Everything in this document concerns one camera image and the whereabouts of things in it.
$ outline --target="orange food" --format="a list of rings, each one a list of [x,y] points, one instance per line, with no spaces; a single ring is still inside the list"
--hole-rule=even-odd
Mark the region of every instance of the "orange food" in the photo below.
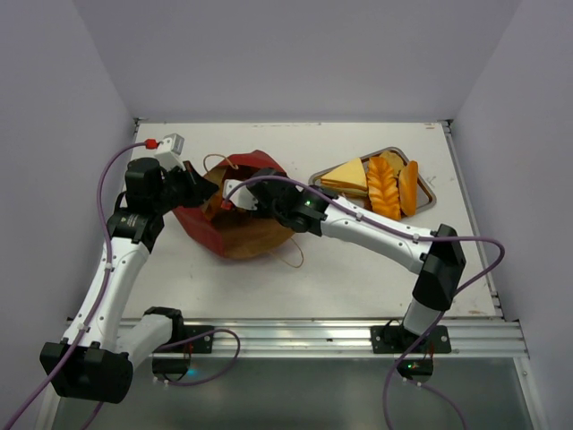
[[[416,196],[418,194],[418,163],[410,161],[400,171],[398,177],[400,191],[400,208],[407,217],[413,217],[416,209]]]
[[[394,169],[382,157],[368,160],[368,197],[372,210],[383,217],[400,221],[400,200],[394,178]]]

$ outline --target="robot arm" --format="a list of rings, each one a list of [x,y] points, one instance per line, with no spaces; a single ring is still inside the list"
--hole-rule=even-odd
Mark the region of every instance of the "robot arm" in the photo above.
[[[136,159],[128,165],[125,191],[107,222],[112,261],[107,261],[104,245],[80,311],[60,343],[46,343],[40,354],[40,362],[49,374],[79,331],[87,329],[52,381],[62,397],[118,403],[129,390],[133,370],[146,357],[160,345],[184,338],[181,312],[155,307],[126,335],[117,338],[133,283],[164,227],[163,215],[178,206],[198,207],[218,190],[197,174],[189,162],[179,159],[183,142],[177,134],[166,136],[158,144],[154,158]],[[122,207],[124,198],[126,206]],[[106,269],[111,272],[105,295],[86,328],[83,322],[97,303]]]
[[[283,176],[273,169],[263,169],[255,176]],[[408,237],[452,237],[456,230],[441,225],[438,230],[417,228],[366,211],[349,200],[321,190],[337,205],[329,204],[315,193],[299,191],[283,181],[249,181],[251,184],[231,192],[239,181],[227,180],[223,195],[235,206],[253,211],[255,216],[272,217],[296,232],[334,237],[363,246],[398,262],[418,275],[413,298],[402,327],[403,344],[414,341],[450,309],[463,269],[466,266],[459,242],[426,242],[403,238],[362,221],[363,217],[405,233]]]

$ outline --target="bread slice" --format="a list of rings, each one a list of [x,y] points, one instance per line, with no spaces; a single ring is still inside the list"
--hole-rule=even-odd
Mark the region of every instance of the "bread slice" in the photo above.
[[[410,161],[408,165],[400,171],[398,189],[400,193],[400,208],[407,217],[413,217],[417,206],[418,163]]]
[[[402,160],[402,157],[397,155],[396,152],[392,152],[391,150],[385,150],[382,154],[380,154],[380,157],[388,161],[388,164],[390,164],[394,169],[394,177],[398,179],[400,171],[406,165],[404,160]]]
[[[382,157],[368,160],[368,197],[372,210],[383,217],[400,221],[400,201],[398,187],[393,176],[394,169]]]
[[[360,159],[352,159],[321,177],[328,188],[346,188],[367,191],[366,173]]]

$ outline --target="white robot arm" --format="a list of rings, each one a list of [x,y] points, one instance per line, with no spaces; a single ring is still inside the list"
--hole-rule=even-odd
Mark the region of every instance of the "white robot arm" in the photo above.
[[[119,323],[141,267],[148,260],[163,228],[163,215],[178,206],[198,207],[218,187],[198,175],[188,162],[179,159],[184,139],[166,136],[154,158],[136,159],[125,173],[125,192],[120,194],[114,214],[107,222],[113,257],[107,260],[104,245],[98,269],[80,311],[59,343],[48,342],[40,362],[49,374],[59,363],[81,330],[83,336],[52,384],[63,397],[120,402],[127,393],[133,370],[157,347],[184,338],[181,312],[152,307],[140,322],[121,338]],[[127,206],[121,207],[125,198]],[[106,269],[110,269],[104,296],[90,326],[86,315],[97,303]]]

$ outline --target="red connector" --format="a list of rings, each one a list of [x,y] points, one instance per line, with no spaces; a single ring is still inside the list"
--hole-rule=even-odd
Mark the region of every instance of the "red connector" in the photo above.
[[[148,139],[147,141],[145,141],[145,148],[147,148],[148,150],[156,150],[159,146],[159,142],[156,141],[155,139]]]

